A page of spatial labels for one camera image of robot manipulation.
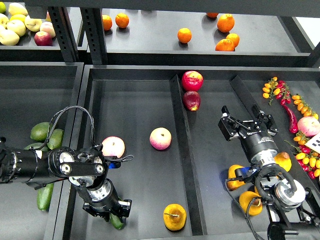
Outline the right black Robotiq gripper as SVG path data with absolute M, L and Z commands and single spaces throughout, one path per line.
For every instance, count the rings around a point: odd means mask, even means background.
M 249 129 L 241 120 L 235 119 L 229 113 L 226 105 L 221 109 L 222 116 L 218 127 L 226 141 L 239 138 L 241 147 L 250 164 L 269 164 L 279 149 L 271 135 L 276 135 L 278 127 L 271 114 L 265 114 L 257 104 L 251 108 L 255 118 L 255 128 Z

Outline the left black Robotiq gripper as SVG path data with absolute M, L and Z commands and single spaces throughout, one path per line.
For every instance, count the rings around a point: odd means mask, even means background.
M 104 218 L 106 222 L 109 221 L 111 214 L 117 216 L 121 223 L 130 215 L 132 200 L 121 200 L 112 181 L 108 178 L 95 188 L 84 187 L 82 199 L 83 210 L 93 217 Z

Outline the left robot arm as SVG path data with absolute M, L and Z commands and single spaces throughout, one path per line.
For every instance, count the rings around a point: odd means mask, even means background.
M 1 184 L 25 183 L 38 190 L 48 184 L 68 180 L 83 199 L 83 210 L 106 222 L 118 217 L 125 223 L 130 215 L 132 200 L 120 199 L 107 174 L 133 155 L 121 158 L 103 156 L 103 144 L 95 143 L 95 129 L 90 130 L 91 147 L 73 150 L 61 146 L 50 151 L 40 147 L 30 149 L 8 148 L 6 138 L 0 139 Z

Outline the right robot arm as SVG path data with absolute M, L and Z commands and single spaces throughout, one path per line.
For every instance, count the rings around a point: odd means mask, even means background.
M 272 115 L 266 115 L 256 105 L 252 111 L 252 120 L 241 121 L 232 117 L 226 106 L 221 109 L 218 127 L 227 141 L 240 140 L 250 163 L 249 167 L 235 169 L 235 176 L 224 183 L 239 181 L 256 187 L 258 195 L 241 210 L 255 239 L 260 240 L 261 236 L 254 230 L 249 212 L 254 201 L 259 200 L 267 209 L 269 240 L 318 240 L 320 199 L 276 163 L 279 149 L 273 136 L 278 128 Z

